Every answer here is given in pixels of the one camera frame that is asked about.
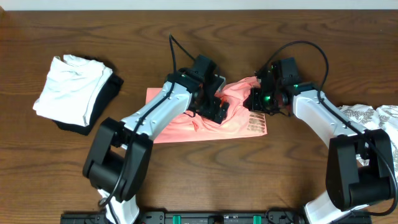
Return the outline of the pink shirt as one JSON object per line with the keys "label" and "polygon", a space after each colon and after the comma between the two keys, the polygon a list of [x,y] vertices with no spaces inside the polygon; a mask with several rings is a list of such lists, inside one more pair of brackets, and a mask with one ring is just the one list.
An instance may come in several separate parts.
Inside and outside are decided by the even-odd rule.
{"label": "pink shirt", "polygon": [[156,137],[154,142],[192,142],[220,139],[250,138],[267,134],[266,120],[263,113],[251,112],[243,106],[251,93],[258,87],[256,77],[247,77],[227,84],[216,96],[229,103],[227,117],[217,124],[202,116],[194,116],[191,111],[174,118]]}

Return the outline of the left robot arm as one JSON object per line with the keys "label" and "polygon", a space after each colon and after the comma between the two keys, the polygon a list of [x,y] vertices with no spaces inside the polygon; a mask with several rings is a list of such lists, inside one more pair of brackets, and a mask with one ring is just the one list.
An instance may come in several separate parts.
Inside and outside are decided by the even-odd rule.
{"label": "left robot arm", "polygon": [[83,166],[83,175],[102,195],[99,206],[110,223],[134,223],[136,194],[144,182],[154,140],[177,116],[191,111],[220,124],[229,104],[216,97],[226,80],[216,75],[214,61],[199,55],[193,67],[167,75],[155,97],[139,111],[99,126]]}

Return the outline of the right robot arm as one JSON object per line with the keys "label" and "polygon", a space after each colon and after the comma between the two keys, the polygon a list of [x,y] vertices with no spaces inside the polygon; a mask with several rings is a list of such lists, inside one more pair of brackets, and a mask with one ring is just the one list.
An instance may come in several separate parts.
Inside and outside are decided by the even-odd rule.
{"label": "right robot arm", "polygon": [[259,87],[244,101],[250,110],[295,116],[328,148],[326,190],[303,208],[296,223],[359,223],[376,216],[367,207],[392,200],[397,206],[391,139],[344,115],[314,83],[303,82],[294,58],[266,63],[255,72]]}

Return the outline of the black folded shirt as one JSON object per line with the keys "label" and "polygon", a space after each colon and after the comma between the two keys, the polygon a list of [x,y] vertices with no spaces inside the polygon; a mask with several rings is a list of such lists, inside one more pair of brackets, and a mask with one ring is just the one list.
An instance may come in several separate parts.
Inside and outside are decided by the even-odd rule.
{"label": "black folded shirt", "polygon": [[53,120],[53,122],[58,126],[59,129],[64,131],[71,131],[84,136],[89,135],[91,130],[94,128],[95,123],[98,118],[102,115],[103,111],[109,105],[109,103],[119,94],[124,80],[118,76],[118,69],[113,62],[109,61],[104,57],[91,57],[88,55],[78,55],[87,60],[96,60],[103,62],[104,65],[112,70],[111,76],[108,81],[104,84],[104,87],[99,92],[97,99],[93,106],[93,111],[91,113],[90,122],[88,126],[79,126],[76,124],[67,124],[60,121]]}

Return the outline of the white fern print shirt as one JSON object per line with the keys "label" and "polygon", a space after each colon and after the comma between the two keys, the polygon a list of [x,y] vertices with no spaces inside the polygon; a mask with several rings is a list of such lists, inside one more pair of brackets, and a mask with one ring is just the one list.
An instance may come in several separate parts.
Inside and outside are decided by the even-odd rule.
{"label": "white fern print shirt", "polygon": [[394,172],[397,178],[397,106],[382,105],[376,109],[368,105],[341,106],[339,110],[354,122],[368,129],[383,129],[391,139]]}

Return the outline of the white folded shirt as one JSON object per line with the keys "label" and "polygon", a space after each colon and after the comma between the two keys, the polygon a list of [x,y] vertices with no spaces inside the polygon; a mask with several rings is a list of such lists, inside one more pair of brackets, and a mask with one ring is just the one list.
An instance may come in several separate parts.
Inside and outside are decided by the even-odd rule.
{"label": "white folded shirt", "polygon": [[88,126],[94,103],[112,74],[111,68],[97,60],[54,56],[33,110],[44,118]]}

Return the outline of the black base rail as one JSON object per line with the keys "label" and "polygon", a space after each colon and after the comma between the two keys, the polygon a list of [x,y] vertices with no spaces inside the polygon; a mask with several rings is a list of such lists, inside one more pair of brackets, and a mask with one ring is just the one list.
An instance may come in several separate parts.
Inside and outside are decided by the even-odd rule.
{"label": "black base rail", "polygon": [[[106,212],[64,213],[60,224],[109,224]],[[138,216],[137,224],[294,224],[306,223],[295,212],[266,213],[164,213],[147,212]]]}

